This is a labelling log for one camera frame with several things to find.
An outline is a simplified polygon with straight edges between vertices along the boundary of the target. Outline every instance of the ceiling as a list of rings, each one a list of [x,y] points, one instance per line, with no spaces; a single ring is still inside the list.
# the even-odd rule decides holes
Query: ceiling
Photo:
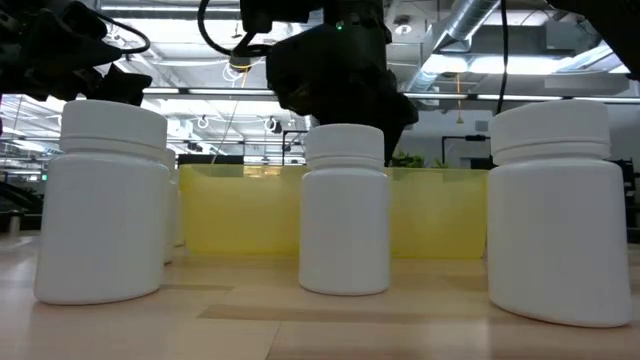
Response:
[[[116,65],[132,73],[144,73],[153,77],[154,87],[201,87],[201,88],[257,88],[267,87],[265,64],[259,59],[246,75],[229,69],[228,59],[210,49],[201,39],[195,23],[197,1],[192,0],[103,0],[89,1],[98,4],[103,13],[125,22],[145,33],[152,42],[150,51],[122,59]],[[425,69],[438,56],[447,64],[459,59],[472,67],[474,61],[494,55],[501,56],[502,33],[500,17],[495,12],[472,38],[470,49],[464,53],[455,48],[444,49],[437,56],[429,57],[425,50],[428,29],[447,21],[451,0],[400,0],[387,1],[386,23],[393,32],[393,43],[387,47],[389,69],[400,84],[408,84],[413,77]],[[181,6],[184,11],[175,11]],[[237,7],[237,1],[211,1],[211,7]],[[170,7],[172,11],[161,11]],[[520,57],[544,57],[563,64],[576,65],[575,57],[597,46],[601,42],[595,30],[572,14],[550,9],[544,1],[508,1],[508,23],[511,34],[511,54]],[[406,17],[403,24],[411,27],[406,34],[397,34],[397,20]],[[226,48],[232,48],[243,35],[239,12],[213,12],[206,26],[213,39]],[[254,42],[273,43],[295,35],[321,22],[319,14],[312,14],[310,24],[275,24],[270,34],[259,35]],[[140,39],[124,29],[109,27],[107,42],[116,46],[139,46]],[[615,55],[605,54],[588,66],[577,67],[565,74],[518,75],[509,77],[507,93],[531,95],[613,95],[628,89],[624,74],[610,74],[621,63]],[[491,69],[482,72],[451,73],[443,71],[430,91],[498,93],[501,82],[500,71]],[[430,102],[427,110],[449,111],[457,109],[457,101]],[[64,103],[50,98],[38,103],[31,98],[13,95],[3,98],[2,118],[5,135],[27,138],[57,138],[60,131],[60,114]],[[489,110],[493,103],[464,104],[464,110]],[[283,110],[273,101],[221,101],[205,99],[179,99],[167,95],[148,99],[143,107],[165,115],[170,120],[169,147],[179,153],[191,152],[184,143],[185,138],[200,143],[205,152],[221,154],[246,154],[248,156],[281,156],[282,134],[270,131],[273,121],[278,121],[284,130],[308,130],[310,119]],[[220,146],[225,136],[225,144]],[[293,140],[296,134],[290,134]],[[252,145],[238,145],[245,141]],[[5,156],[24,157],[43,152],[55,153],[54,139],[28,141],[30,145],[4,141]],[[304,149],[294,146],[287,154],[292,160],[303,156]]]

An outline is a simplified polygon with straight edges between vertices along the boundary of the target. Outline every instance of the table surface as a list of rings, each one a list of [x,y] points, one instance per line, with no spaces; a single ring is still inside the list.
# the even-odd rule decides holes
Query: table surface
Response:
[[[390,291],[341,298],[301,289],[295,259],[178,254],[152,295],[49,306],[34,242],[0,241],[2,360],[640,359],[640,248],[634,322],[602,330],[492,306],[482,261],[394,261]]]

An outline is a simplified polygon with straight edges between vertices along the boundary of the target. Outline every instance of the black cable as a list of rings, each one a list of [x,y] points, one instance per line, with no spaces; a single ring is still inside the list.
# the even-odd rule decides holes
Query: black cable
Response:
[[[123,28],[125,30],[127,30],[128,32],[135,34],[136,36],[140,37],[142,39],[142,41],[144,42],[144,45],[142,45],[139,48],[135,48],[135,49],[121,49],[122,53],[124,55],[131,55],[131,54],[141,54],[147,50],[149,50],[151,48],[151,41],[149,40],[149,38],[143,34],[141,31],[136,30],[134,28],[132,28],[129,25],[125,25],[121,22],[115,21],[112,18],[106,16],[106,15],[102,15],[99,12],[95,11],[95,10],[91,10],[98,18],[102,19],[105,22],[108,22],[110,24],[113,24],[117,27]]]
[[[252,58],[267,56],[267,54],[271,50],[271,46],[264,44],[249,45],[249,42],[253,39],[254,36],[256,36],[255,33],[245,34],[244,38],[233,50],[225,49],[222,46],[216,44],[216,42],[213,41],[213,39],[211,39],[211,37],[209,36],[204,23],[207,6],[209,6],[209,1],[210,0],[200,1],[200,6],[198,6],[198,14],[196,17],[198,30],[200,31],[200,35],[204,39],[204,42],[207,43],[207,45],[209,45],[215,51],[229,57],[235,56],[241,58]]]
[[[504,93],[507,90],[507,78],[509,76],[507,72],[507,67],[509,65],[509,24],[507,23],[507,0],[500,0],[500,13],[502,14],[504,73],[502,74],[502,84],[500,85],[500,97],[498,98],[498,107],[496,109],[496,115],[502,112],[502,104],[504,103]]]

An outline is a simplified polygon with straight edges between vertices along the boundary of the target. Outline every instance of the wooden table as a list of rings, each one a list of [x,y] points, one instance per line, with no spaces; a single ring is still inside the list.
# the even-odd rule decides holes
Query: wooden table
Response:
[[[395,261],[390,291],[340,298],[302,290],[294,259],[178,255],[155,294],[48,306],[31,240],[0,242],[1,360],[640,359],[635,249],[634,323],[593,330],[492,306],[482,261]]]

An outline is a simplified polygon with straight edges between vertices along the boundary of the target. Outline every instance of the ceiling pipe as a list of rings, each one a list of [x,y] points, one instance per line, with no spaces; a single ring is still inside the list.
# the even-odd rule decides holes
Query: ceiling pipe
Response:
[[[438,78],[438,73],[425,71],[424,65],[438,48],[455,42],[470,41],[480,26],[498,7],[500,0],[456,0],[451,15],[441,23],[434,24],[427,31],[425,63],[405,87],[408,92],[426,92]]]

